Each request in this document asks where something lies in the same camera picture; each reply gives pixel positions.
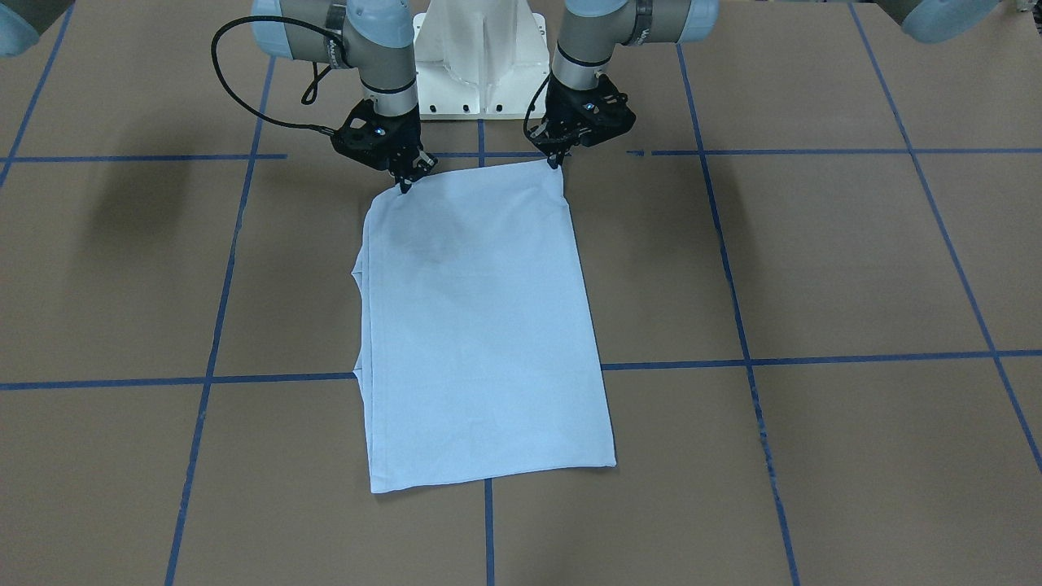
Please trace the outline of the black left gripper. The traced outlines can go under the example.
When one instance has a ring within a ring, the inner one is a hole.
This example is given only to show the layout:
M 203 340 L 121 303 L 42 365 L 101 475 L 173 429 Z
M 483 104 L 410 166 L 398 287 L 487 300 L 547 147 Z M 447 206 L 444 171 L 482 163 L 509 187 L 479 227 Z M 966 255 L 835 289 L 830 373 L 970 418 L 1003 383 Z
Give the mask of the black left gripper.
M 537 93 L 545 93 L 545 114 L 535 126 L 526 126 L 526 140 L 553 170 L 561 168 L 571 148 L 593 147 L 628 133 L 637 121 L 628 94 L 606 75 L 597 75 L 592 89 L 574 90 L 550 73 Z

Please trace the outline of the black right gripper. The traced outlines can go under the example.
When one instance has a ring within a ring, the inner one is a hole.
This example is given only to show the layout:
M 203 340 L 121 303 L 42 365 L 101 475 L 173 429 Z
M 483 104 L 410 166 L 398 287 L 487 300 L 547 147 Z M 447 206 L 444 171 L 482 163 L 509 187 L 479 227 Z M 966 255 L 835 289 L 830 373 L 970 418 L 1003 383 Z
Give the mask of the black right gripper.
M 400 116 L 384 116 L 376 112 L 375 101 L 361 100 L 331 135 L 331 145 L 339 155 L 386 171 L 402 194 L 428 177 L 438 164 L 422 145 L 417 105 Z

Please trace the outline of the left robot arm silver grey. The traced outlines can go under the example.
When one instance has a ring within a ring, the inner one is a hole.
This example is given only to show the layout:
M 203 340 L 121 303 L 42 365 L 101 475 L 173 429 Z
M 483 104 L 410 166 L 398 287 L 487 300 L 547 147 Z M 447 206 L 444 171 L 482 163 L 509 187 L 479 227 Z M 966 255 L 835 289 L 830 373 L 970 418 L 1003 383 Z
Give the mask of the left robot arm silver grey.
M 719 13 L 718 1 L 567 1 L 550 71 L 537 90 L 545 112 L 525 137 L 559 169 L 572 148 L 628 133 L 637 116 L 606 73 L 615 48 L 702 41 Z

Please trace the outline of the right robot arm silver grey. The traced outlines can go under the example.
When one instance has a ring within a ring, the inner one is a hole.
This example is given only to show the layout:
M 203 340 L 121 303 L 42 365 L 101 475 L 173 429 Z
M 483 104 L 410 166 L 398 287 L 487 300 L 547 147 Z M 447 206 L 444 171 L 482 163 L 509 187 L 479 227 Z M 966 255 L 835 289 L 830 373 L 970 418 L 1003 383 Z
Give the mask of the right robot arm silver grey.
M 308 62 L 313 80 L 303 94 L 336 70 L 357 71 L 362 96 L 336 129 L 297 123 L 295 129 L 327 138 L 339 155 L 383 171 L 402 193 L 431 174 L 436 163 L 422 144 L 414 29 L 406 1 L 254 1 L 251 11 L 223 24 L 210 40 L 210 62 L 220 86 L 235 103 L 283 129 L 291 123 L 246 103 L 222 71 L 219 45 L 239 27 L 249 27 L 256 47 L 275 59 Z

